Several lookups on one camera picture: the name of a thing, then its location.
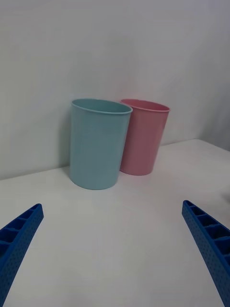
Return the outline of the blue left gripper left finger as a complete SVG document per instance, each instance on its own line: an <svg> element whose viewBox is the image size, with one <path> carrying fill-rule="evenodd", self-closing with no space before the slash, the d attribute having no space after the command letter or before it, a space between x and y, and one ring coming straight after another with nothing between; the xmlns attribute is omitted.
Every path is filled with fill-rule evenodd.
<svg viewBox="0 0 230 307"><path fill-rule="evenodd" d="M40 203L0 230L0 306L4 305L17 271L44 218Z"/></svg>

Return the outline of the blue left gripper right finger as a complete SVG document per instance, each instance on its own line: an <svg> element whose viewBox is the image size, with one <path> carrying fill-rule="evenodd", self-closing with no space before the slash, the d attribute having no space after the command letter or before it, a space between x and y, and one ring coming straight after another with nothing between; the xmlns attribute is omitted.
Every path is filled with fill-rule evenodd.
<svg viewBox="0 0 230 307"><path fill-rule="evenodd" d="M182 216L223 305L230 306L230 230L188 200L183 202Z"/></svg>

